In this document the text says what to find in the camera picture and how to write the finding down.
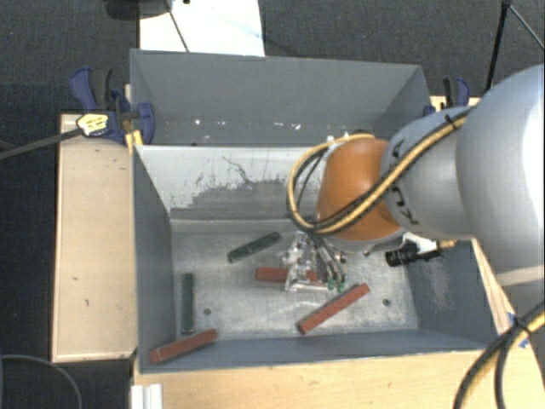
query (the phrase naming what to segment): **wooden board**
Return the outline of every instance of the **wooden board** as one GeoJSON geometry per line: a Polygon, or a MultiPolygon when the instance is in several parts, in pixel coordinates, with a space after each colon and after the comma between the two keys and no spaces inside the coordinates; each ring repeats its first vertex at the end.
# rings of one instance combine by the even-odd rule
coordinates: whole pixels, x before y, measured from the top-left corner
{"type": "MultiPolygon", "coordinates": [[[[62,131],[74,128],[63,116],[62,131]]],[[[51,354],[55,362],[129,357],[136,347],[129,153],[78,137],[59,150],[51,354]]]]}
{"type": "MultiPolygon", "coordinates": [[[[135,383],[163,385],[164,409],[450,408],[463,374],[478,352],[141,376],[135,383]]],[[[487,374],[466,408],[495,407],[487,374]]],[[[508,407],[545,407],[531,349],[517,349],[505,371],[508,407]]]]}

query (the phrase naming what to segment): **orange object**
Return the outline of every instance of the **orange object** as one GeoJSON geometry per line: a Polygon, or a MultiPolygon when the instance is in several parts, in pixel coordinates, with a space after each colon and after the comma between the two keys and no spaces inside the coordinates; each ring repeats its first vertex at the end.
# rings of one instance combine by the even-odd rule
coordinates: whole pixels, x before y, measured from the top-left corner
{"type": "Polygon", "coordinates": [[[215,329],[202,331],[197,335],[181,339],[175,343],[170,343],[150,351],[150,361],[155,365],[166,360],[172,359],[180,354],[198,349],[218,338],[218,332],[215,329]]]}
{"type": "MultiPolygon", "coordinates": [[[[329,156],[316,204],[318,221],[335,214],[373,187],[380,178],[387,144],[374,138],[349,141],[329,156]]],[[[335,236],[347,241],[370,241],[385,238],[399,229],[382,201],[360,221],[335,236]]]]}
{"type": "Polygon", "coordinates": [[[353,288],[342,293],[340,296],[335,297],[331,302],[327,302],[324,306],[314,311],[308,317],[299,321],[299,323],[297,323],[297,330],[302,335],[306,335],[312,329],[321,325],[324,321],[328,320],[335,314],[341,312],[344,308],[347,308],[352,303],[359,300],[369,291],[370,288],[365,283],[355,285],[353,288]]]}

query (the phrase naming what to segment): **dark floor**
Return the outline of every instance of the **dark floor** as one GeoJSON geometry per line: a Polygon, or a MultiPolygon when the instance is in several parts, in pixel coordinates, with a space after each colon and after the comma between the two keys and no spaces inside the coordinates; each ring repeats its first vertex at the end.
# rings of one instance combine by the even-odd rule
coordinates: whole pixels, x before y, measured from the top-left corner
{"type": "MultiPolygon", "coordinates": [[[[545,0],[513,0],[543,39],[545,0]]],[[[422,65],[433,94],[444,76],[485,86],[499,0],[260,0],[268,55],[422,65]]],[[[0,140],[24,144],[54,134],[60,112],[77,108],[67,77],[110,67],[129,81],[137,7],[112,0],[0,0],[0,140]]],[[[543,52],[508,17],[496,80],[543,62],[543,52]]],[[[0,350],[49,357],[55,247],[55,149],[0,164],[0,350]]],[[[128,404],[128,362],[72,365],[84,407],[128,404]]],[[[4,368],[3,407],[75,407],[54,373],[14,362],[4,368]]]]}

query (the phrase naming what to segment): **cable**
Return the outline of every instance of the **cable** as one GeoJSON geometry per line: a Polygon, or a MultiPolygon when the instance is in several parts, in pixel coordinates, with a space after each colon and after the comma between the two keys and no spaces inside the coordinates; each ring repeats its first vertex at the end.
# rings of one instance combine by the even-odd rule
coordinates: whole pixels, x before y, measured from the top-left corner
{"type": "Polygon", "coordinates": [[[11,148],[4,152],[0,152],[0,160],[11,158],[13,156],[17,156],[18,154],[31,152],[32,150],[50,146],[51,144],[57,144],[59,142],[69,140],[76,136],[81,136],[81,134],[82,134],[82,131],[80,129],[74,129],[74,130],[69,130],[67,132],[64,132],[58,135],[50,136],[49,138],[44,138],[39,141],[31,142],[30,144],[26,144],[21,147],[11,148]]]}
{"type": "Polygon", "coordinates": [[[379,203],[380,199],[385,195],[388,188],[406,170],[408,170],[420,156],[422,156],[428,149],[437,144],[439,141],[442,141],[450,133],[458,130],[465,122],[467,115],[468,110],[459,113],[452,118],[448,118],[447,116],[444,124],[441,124],[429,132],[419,142],[417,142],[413,148],[408,150],[398,161],[398,163],[393,165],[393,167],[390,168],[390,170],[377,183],[375,183],[375,185],[367,193],[358,197],[332,216],[329,216],[320,222],[309,222],[308,220],[305,220],[299,214],[299,208],[297,204],[295,204],[295,178],[300,175],[301,166],[308,158],[319,150],[329,148],[333,144],[339,142],[351,141],[351,137],[353,137],[353,139],[357,139],[356,137],[369,137],[369,135],[345,136],[332,142],[326,142],[311,148],[295,163],[288,180],[288,210],[294,223],[303,231],[310,231],[320,235],[338,233],[343,229],[349,228],[379,203]]]}
{"type": "Polygon", "coordinates": [[[299,207],[301,205],[301,199],[303,197],[303,193],[305,191],[305,188],[307,187],[308,181],[310,180],[311,176],[313,175],[313,172],[318,167],[318,164],[320,163],[320,161],[322,160],[324,155],[325,155],[325,150],[323,152],[321,152],[316,157],[316,159],[314,160],[314,164],[313,164],[312,168],[308,172],[307,177],[305,177],[305,180],[304,180],[303,184],[301,185],[301,190],[299,191],[299,198],[297,199],[297,207],[299,207]]]}
{"type": "Polygon", "coordinates": [[[495,339],[479,356],[479,358],[477,358],[458,387],[453,409],[462,409],[463,402],[466,395],[469,393],[469,390],[475,385],[477,379],[481,378],[485,372],[488,371],[499,350],[501,350],[507,344],[511,337],[514,338],[514,340],[519,338],[520,334],[524,331],[524,328],[521,327],[520,323],[530,323],[529,325],[535,325],[535,320],[543,319],[543,315],[539,313],[543,311],[544,306],[545,302],[541,302],[536,305],[528,314],[522,317],[517,324],[512,325],[505,333],[495,339]]]}
{"type": "Polygon", "coordinates": [[[545,45],[543,45],[542,40],[539,39],[539,37],[537,36],[537,33],[531,28],[531,26],[524,19],[524,17],[519,13],[519,11],[517,9],[515,9],[514,6],[509,6],[509,10],[513,13],[514,16],[516,16],[519,19],[519,21],[526,28],[526,30],[531,34],[531,36],[536,40],[536,42],[539,44],[539,46],[543,50],[545,50],[545,45]]]}
{"type": "Polygon", "coordinates": [[[37,364],[52,368],[54,371],[57,371],[72,386],[72,389],[74,390],[74,393],[76,394],[76,397],[77,397],[78,409],[83,409],[83,400],[82,400],[81,391],[79,390],[79,387],[77,386],[76,381],[64,368],[61,368],[60,366],[54,364],[53,362],[49,362],[48,360],[40,359],[34,356],[27,356],[24,354],[0,355],[0,409],[2,409],[2,390],[3,390],[2,360],[22,360],[24,362],[35,362],[37,364]]]}
{"type": "Polygon", "coordinates": [[[2,367],[2,352],[0,352],[0,409],[3,402],[3,367],[2,367]]]}
{"type": "Polygon", "coordinates": [[[496,404],[499,409],[506,409],[505,401],[503,399],[503,372],[505,370],[505,364],[510,349],[515,345],[519,345],[520,339],[525,337],[525,333],[529,335],[545,325],[545,312],[543,311],[543,305],[540,308],[538,305],[532,309],[529,314],[532,314],[533,316],[529,317],[528,324],[526,324],[523,320],[515,321],[515,325],[518,329],[520,329],[520,332],[517,335],[513,334],[507,339],[497,358],[496,373],[494,375],[494,395],[496,397],[496,404]]]}
{"type": "Polygon", "coordinates": [[[296,178],[299,177],[299,175],[302,173],[302,166],[303,169],[305,166],[309,164],[309,159],[312,156],[316,156],[317,153],[321,153],[324,150],[329,149],[330,147],[343,143],[348,141],[355,141],[357,139],[364,139],[364,138],[373,138],[374,136],[371,134],[355,134],[355,135],[345,135],[341,138],[336,138],[332,141],[323,142],[321,144],[318,144],[315,147],[312,147],[308,149],[294,164],[293,168],[290,172],[290,177],[288,178],[288,191],[287,191],[287,206],[289,213],[291,214],[294,223],[299,226],[303,230],[313,230],[313,224],[305,220],[300,214],[299,214],[299,208],[297,204],[295,203],[295,185],[296,185],[296,178]]]}
{"type": "Polygon", "coordinates": [[[178,26],[178,22],[176,21],[176,18],[174,17],[174,14],[172,13],[172,9],[170,8],[169,4],[167,3],[167,0],[163,0],[165,8],[169,11],[170,19],[172,19],[172,22],[174,23],[174,27],[176,28],[176,31],[178,32],[178,36],[180,37],[181,44],[184,46],[184,49],[187,53],[189,53],[189,48],[187,47],[186,40],[184,39],[183,35],[181,34],[180,27],[178,26]]]}

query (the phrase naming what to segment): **black cable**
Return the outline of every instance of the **black cable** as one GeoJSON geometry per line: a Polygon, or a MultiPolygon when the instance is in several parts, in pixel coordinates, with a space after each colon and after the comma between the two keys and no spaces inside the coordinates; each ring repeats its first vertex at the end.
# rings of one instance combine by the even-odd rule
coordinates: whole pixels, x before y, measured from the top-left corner
{"type": "Polygon", "coordinates": [[[502,42],[503,27],[505,26],[505,19],[508,16],[508,10],[511,6],[511,0],[502,0],[502,12],[500,13],[500,20],[497,24],[496,40],[494,41],[494,49],[492,50],[492,57],[490,59],[490,68],[488,70],[488,78],[486,80],[485,92],[492,87],[492,81],[494,80],[494,72],[496,71],[497,56],[500,53],[500,44],[502,42]]]}
{"type": "Polygon", "coordinates": [[[536,40],[537,44],[542,48],[542,50],[545,51],[545,45],[543,45],[542,40],[537,36],[537,33],[531,28],[531,26],[528,24],[525,18],[519,13],[519,11],[513,5],[509,6],[509,10],[514,16],[516,16],[519,19],[519,21],[522,23],[525,29],[531,34],[531,36],[536,40]]]}
{"type": "MultiPolygon", "coordinates": [[[[536,315],[540,314],[543,311],[544,306],[545,302],[540,302],[528,314],[522,317],[520,321],[525,325],[528,325],[528,323],[533,320],[536,315]]],[[[460,383],[460,386],[458,387],[458,391],[456,392],[456,398],[453,404],[453,409],[462,409],[463,401],[466,398],[469,388],[471,387],[473,381],[478,376],[482,368],[496,353],[498,353],[499,350],[506,346],[511,338],[516,339],[522,331],[523,328],[519,325],[512,325],[507,331],[505,331],[502,335],[495,339],[479,356],[479,358],[477,358],[477,360],[473,363],[471,368],[464,376],[462,382],[460,383]]]]}
{"type": "Polygon", "coordinates": [[[0,409],[3,402],[3,367],[2,367],[2,352],[0,352],[0,409]]]}
{"type": "Polygon", "coordinates": [[[0,409],[2,409],[2,386],[3,386],[2,360],[19,360],[24,362],[34,362],[43,366],[47,366],[48,368],[51,368],[54,371],[58,372],[72,386],[72,389],[74,390],[74,394],[76,394],[78,409],[83,409],[82,393],[79,390],[79,387],[77,386],[76,381],[72,378],[70,374],[68,374],[68,372],[64,368],[61,368],[60,366],[54,364],[53,362],[49,362],[48,360],[40,359],[34,356],[27,356],[24,354],[0,355],[0,409]]]}
{"type": "Polygon", "coordinates": [[[68,132],[50,136],[49,138],[44,138],[39,141],[34,141],[34,142],[31,142],[30,144],[26,144],[21,147],[12,148],[10,150],[0,152],[0,160],[11,158],[13,156],[17,156],[18,154],[31,152],[32,150],[50,146],[51,144],[58,144],[59,142],[69,140],[76,136],[80,136],[81,134],[82,134],[81,129],[69,130],[68,132]]]}
{"type": "Polygon", "coordinates": [[[307,177],[305,177],[305,181],[301,185],[301,191],[299,191],[299,198],[297,199],[297,207],[299,207],[299,205],[301,204],[303,193],[305,192],[305,188],[307,187],[308,181],[310,180],[311,176],[313,175],[313,172],[318,167],[318,164],[320,163],[324,155],[325,155],[325,151],[321,152],[319,156],[316,157],[316,160],[314,161],[314,164],[312,168],[310,169],[310,171],[308,171],[307,177]]]}
{"type": "MultiPolygon", "coordinates": [[[[430,136],[432,136],[433,134],[441,131],[444,127],[446,126],[453,126],[455,121],[457,121],[457,119],[459,118],[463,118],[465,116],[468,115],[469,113],[469,110],[470,109],[467,109],[463,112],[460,112],[458,113],[457,115],[451,117],[449,120],[446,120],[445,123],[435,127],[433,130],[431,130],[430,132],[428,132],[427,134],[425,134],[413,147],[416,147],[418,146],[419,144],[421,144],[423,141],[425,141],[427,138],[429,138],[430,136]]],[[[408,150],[405,151],[404,155],[398,159],[398,163],[392,165],[392,167],[384,174],[382,175],[382,177],[379,179],[379,181],[377,181],[373,187],[367,191],[367,193],[359,196],[358,198],[356,198],[355,200],[353,200],[352,202],[350,202],[349,204],[347,204],[346,206],[344,206],[343,208],[339,209],[337,212],[335,212],[334,214],[328,216],[327,218],[321,220],[320,222],[317,222],[313,228],[313,230],[319,230],[319,229],[322,229],[322,228],[328,228],[330,226],[332,226],[333,224],[337,223],[339,220],[341,220],[343,217],[347,216],[350,214],[350,212],[352,210],[355,210],[361,203],[363,203],[387,178],[388,176],[391,174],[392,170],[397,166],[397,164],[399,164],[400,162],[402,162],[407,156],[409,156],[409,153],[410,151],[412,150],[412,148],[409,148],[408,150]]],[[[407,167],[407,170],[424,154],[424,153],[421,153],[420,156],[418,156],[417,158],[415,158],[415,160],[413,161],[413,163],[407,167]]],[[[301,173],[302,171],[304,170],[303,168],[303,165],[301,166],[300,170],[298,171],[298,173],[301,173]]],[[[376,201],[370,205],[370,207],[365,210],[364,212],[362,212],[358,217],[354,218],[354,220],[352,220],[351,222],[349,222],[346,226],[343,226],[342,228],[339,228],[337,229],[335,232],[330,232],[330,233],[327,233],[328,235],[330,234],[333,234],[333,233],[339,233],[339,232],[342,232],[348,228],[350,228],[352,225],[354,225],[356,222],[358,222],[359,220],[361,220],[364,216],[366,216],[367,214],[369,214],[369,212],[371,212],[373,209],[375,209],[375,207],[384,199],[384,197],[386,196],[386,192],[383,193],[381,195],[381,197],[379,197],[378,199],[376,199],[376,201]]],[[[301,228],[303,231],[308,231],[309,229],[308,228],[304,228],[303,226],[300,226],[297,222],[295,222],[295,224],[301,228]]]]}
{"type": "Polygon", "coordinates": [[[500,354],[498,355],[496,372],[494,375],[494,396],[496,397],[496,404],[498,409],[506,409],[505,400],[503,398],[503,372],[505,370],[505,364],[509,351],[513,347],[520,333],[522,333],[523,331],[528,333],[528,335],[532,333],[532,331],[530,331],[527,326],[543,311],[544,305],[544,302],[538,304],[527,315],[525,315],[523,319],[517,319],[516,321],[514,321],[514,326],[519,329],[519,331],[516,334],[511,335],[506,340],[500,351],[500,354]]]}
{"type": "Polygon", "coordinates": [[[174,23],[174,27],[176,28],[176,31],[178,32],[178,36],[180,37],[181,44],[184,46],[184,49],[187,53],[189,53],[189,48],[187,47],[186,40],[184,39],[183,35],[181,34],[180,27],[178,26],[178,23],[176,21],[176,18],[174,17],[174,14],[172,13],[172,9],[170,8],[169,4],[166,0],[163,0],[165,8],[169,11],[170,19],[172,19],[172,22],[174,23]]]}

